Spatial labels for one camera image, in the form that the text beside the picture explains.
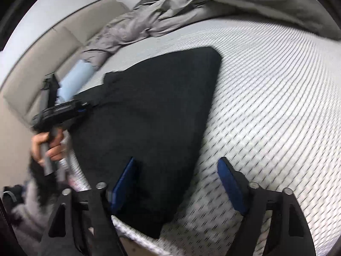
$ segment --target bolt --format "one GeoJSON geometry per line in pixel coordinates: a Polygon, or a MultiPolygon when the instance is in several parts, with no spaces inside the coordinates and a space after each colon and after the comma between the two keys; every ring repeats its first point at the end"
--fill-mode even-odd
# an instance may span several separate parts
{"type": "Polygon", "coordinates": [[[96,189],[104,189],[105,187],[106,187],[106,183],[104,183],[104,182],[99,182],[96,185],[96,189]]]}
{"type": "Polygon", "coordinates": [[[63,191],[62,191],[62,194],[63,195],[69,195],[71,193],[71,189],[64,189],[63,191]]]}
{"type": "Polygon", "coordinates": [[[259,188],[259,184],[256,182],[250,182],[249,183],[249,187],[252,189],[258,189],[259,188]]]}
{"type": "Polygon", "coordinates": [[[292,195],[294,193],[293,190],[289,188],[284,188],[283,192],[286,193],[287,195],[292,195]]]}

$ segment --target black cloth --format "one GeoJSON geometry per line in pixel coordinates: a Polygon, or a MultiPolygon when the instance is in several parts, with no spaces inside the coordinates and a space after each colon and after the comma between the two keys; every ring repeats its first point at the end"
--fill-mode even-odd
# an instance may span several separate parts
{"type": "Polygon", "coordinates": [[[190,184],[220,63],[211,47],[164,54],[107,73],[102,86],[75,97],[98,104],[70,129],[86,178],[113,188],[134,157],[136,186],[116,216],[153,238],[190,184]]]}

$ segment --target hand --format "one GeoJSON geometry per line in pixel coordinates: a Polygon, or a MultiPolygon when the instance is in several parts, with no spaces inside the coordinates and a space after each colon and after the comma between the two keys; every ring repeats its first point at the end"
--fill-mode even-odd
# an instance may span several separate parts
{"type": "MultiPolygon", "coordinates": [[[[49,133],[40,133],[32,137],[31,153],[33,159],[41,166],[44,166],[44,157],[40,154],[40,145],[48,140],[49,133]]],[[[46,155],[51,158],[52,161],[59,161],[64,158],[64,147],[60,143],[64,138],[63,130],[58,128],[58,133],[53,141],[50,143],[50,150],[46,152],[46,155]]]]}

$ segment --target gray blanket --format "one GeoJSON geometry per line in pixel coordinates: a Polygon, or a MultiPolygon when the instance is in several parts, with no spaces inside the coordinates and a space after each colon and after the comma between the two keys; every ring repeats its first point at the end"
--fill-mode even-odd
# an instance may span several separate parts
{"type": "Polygon", "coordinates": [[[341,30],[316,0],[141,0],[113,19],[87,44],[81,58],[99,69],[123,45],[165,35],[184,25],[239,12],[287,21],[322,37],[341,39],[341,30]]]}

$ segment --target mattress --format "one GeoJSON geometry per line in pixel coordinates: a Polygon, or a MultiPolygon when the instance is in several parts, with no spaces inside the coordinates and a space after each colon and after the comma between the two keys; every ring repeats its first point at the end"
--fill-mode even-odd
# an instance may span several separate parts
{"type": "MultiPolygon", "coordinates": [[[[204,46],[223,59],[183,203],[158,240],[113,217],[115,227],[158,255],[225,255],[242,220],[217,175],[217,160],[226,156],[263,188],[293,189],[316,253],[326,255],[341,234],[341,43],[265,19],[206,20],[120,49],[82,90],[101,84],[106,72],[204,46]]],[[[69,160],[87,189],[72,151],[69,160]]],[[[269,216],[254,255],[263,252],[269,216]]]]}

